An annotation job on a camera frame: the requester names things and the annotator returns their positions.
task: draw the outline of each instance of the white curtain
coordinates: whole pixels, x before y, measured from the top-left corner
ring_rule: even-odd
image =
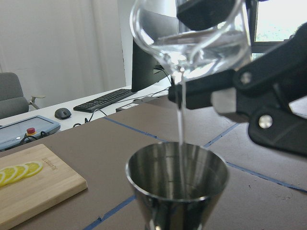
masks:
[[[0,71],[41,107],[125,86],[117,1],[0,0]]]

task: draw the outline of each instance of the water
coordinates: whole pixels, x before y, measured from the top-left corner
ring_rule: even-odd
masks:
[[[185,154],[185,108],[186,81],[197,77],[211,75],[226,69],[238,69],[250,62],[250,47],[246,34],[242,32],[227,32],[206,47],[195,51],[204,37],[210,37],[215,31],[202,34],[181,34],[166,37],[154,43],[155,49],[160,49],[164,55],[160,63],[172,69],[175,87],[181,86],[182,91],[176,91],[177,120],[179,131],[179,162],[180,180],[183,198],[189,199],[186,175],[187,159]]]

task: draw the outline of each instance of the logo on cutting board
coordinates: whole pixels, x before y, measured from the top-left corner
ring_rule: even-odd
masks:
[[[42,159],[52,170],[58,169],[47,157]]]

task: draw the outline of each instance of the metal cup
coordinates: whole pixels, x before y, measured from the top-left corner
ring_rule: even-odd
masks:
[[[184,179],[177,142],[146,146],[126,164],[149,230],[201,230],[226,186],[228,170],[220,157],[191,144],[185,144],[184,157]]]

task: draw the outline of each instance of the brown table surface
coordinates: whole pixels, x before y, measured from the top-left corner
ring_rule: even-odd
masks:
[[[293,108],[306,116],[306,105],[303,99]],[[230,171],[206,229],[307,229],[307,158],[254,144],[247,124],[220,117],[212,108],[187,111],[186,118],[187,142],[218,153]],[[177,140],[176,107],[160,98],[0,153],[43,143],[88,182],[87,190],[13,229],[143,230],[125,163],[141,147]]]

